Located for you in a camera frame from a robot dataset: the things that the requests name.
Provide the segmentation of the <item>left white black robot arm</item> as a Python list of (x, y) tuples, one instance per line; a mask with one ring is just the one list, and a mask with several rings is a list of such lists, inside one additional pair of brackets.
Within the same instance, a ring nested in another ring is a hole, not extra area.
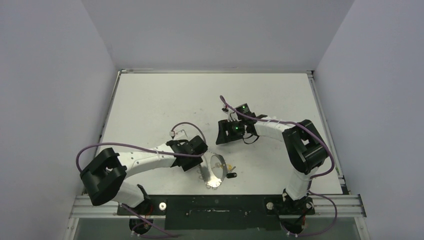
[(116, 152), (114, 142), (98, 153), (85, 168), (77, 166), (80, 179), (93, 206), (110, 201), (128, 206), (136, 215), (149, 210), (150, 199), (140, 184), (126, 182), (128, 177), (159, 168), (181, 167), (188, 171), (203, 162), (207, 143), (199, 136), (192, 139), (172, 139), (154, 148), (118, 143), (131, 152)]

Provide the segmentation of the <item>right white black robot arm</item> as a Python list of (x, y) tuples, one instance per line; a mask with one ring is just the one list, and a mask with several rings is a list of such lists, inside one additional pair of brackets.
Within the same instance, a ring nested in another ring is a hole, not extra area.
[(306, 119), (290, 127), (264, 114), (256, 120), (243, 116), (237, 120), (223, 119), (218, 121), (215, 143), (222, 145), (242, 140), (245, 134), (268, 137), (285, 144), (293, 172), (282, 192), (282, 202), (275, 203), (274, 207), (281, 215), (309, 214), (313, 209), (308, 194), (312, 177), (329, 157), (314, 124)]

